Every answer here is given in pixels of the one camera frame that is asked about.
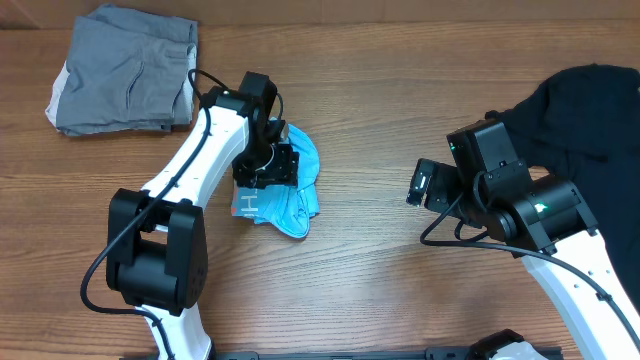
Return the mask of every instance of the gray cloth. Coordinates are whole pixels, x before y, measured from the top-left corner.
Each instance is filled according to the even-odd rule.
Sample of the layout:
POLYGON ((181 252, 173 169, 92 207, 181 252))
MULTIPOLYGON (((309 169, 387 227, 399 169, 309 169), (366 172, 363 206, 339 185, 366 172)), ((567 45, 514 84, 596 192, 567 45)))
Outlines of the gray cloth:
POLYGON ((190 20, 113 5, 77 17, 56 127, 73 136, 188 124, 196 44, 190 20))

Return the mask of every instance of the black fabric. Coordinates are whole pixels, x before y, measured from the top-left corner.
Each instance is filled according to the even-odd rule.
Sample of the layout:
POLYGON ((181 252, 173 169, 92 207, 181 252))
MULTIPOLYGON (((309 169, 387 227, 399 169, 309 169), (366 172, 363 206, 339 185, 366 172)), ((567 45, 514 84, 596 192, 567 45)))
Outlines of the black fabric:
POLYGON ((571 179, 599 223, 607 252, 640 310, 640 75, 608 65, 561 71, 504 122, 529 166, 571 179))

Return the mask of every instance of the folded blue cloth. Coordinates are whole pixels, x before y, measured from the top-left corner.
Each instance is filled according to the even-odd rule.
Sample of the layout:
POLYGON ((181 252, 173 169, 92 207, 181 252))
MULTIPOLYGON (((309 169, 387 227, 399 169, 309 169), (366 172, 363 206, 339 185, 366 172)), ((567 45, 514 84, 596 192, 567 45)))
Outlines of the folded blue cloth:
POLYGON ((293 125, 289 125, 288 142, 294 151, 300 153, 298 187, 236 187, 231 214, 253 218, 256 224, 270 222, 291 237, 303 238, 309 233, 311 217, 320 212, 315 186, 320 172, 320 158, 309 136, 293 125))

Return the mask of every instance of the cloth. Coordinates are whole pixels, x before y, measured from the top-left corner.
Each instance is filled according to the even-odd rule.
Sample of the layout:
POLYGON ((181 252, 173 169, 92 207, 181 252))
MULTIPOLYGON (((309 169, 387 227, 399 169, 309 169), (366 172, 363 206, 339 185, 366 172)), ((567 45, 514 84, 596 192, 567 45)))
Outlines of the cloth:
POLYGON ((640 310, 640 74, 570 68, 515 108, 489 112, 530 166, 571 179, 599 223, 613 267, 640 310))
POLYGON ((67 135, 170 130, 192 120, 197 23, 103 5, 77 17, 59 96, 45 113, 67 135))
POLYGON ((310 219, 320 212, 315 182, 320 172, 318 150, 307 134, 289 125, 289 143, 300 153, 298 187, 271 185, 265 189, 234 189, 231 214, 252 218, 254 223, 269 222, 283 233, 303 238, 309 233, 310 219))

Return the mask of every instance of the wooden table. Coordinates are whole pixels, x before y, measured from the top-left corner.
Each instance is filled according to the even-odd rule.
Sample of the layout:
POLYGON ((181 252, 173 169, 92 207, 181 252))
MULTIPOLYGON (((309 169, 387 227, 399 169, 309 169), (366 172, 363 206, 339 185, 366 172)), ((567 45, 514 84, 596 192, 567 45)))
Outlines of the wooden table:
MULTIPOLYGON (((155 176, 188 133, 56 133, 43 111, 70 36, 0 32, 1 359, 154 350, 142 319, 94 314, 78 290, 105 245, 111 196, 155 176)), ((579 358, 519 261, 421 246, 436 214, 405 196, 418 158, 452 163, 447 133, 515 105, 551 74, 640 67, 638 22, 219 27, 200 39, 198 66, 230 86, 247 70, 271 76, 285 118, 311 135, 322 164, 321 213, 304 241, 231 218, 229 173, 211 199, 199 303, 219 350, 416 350, 511 328, 579 358)), ((454 225, 434 238, 451 239, 454 225)), ((103 268, 90 297, 124 306, 103 268)))

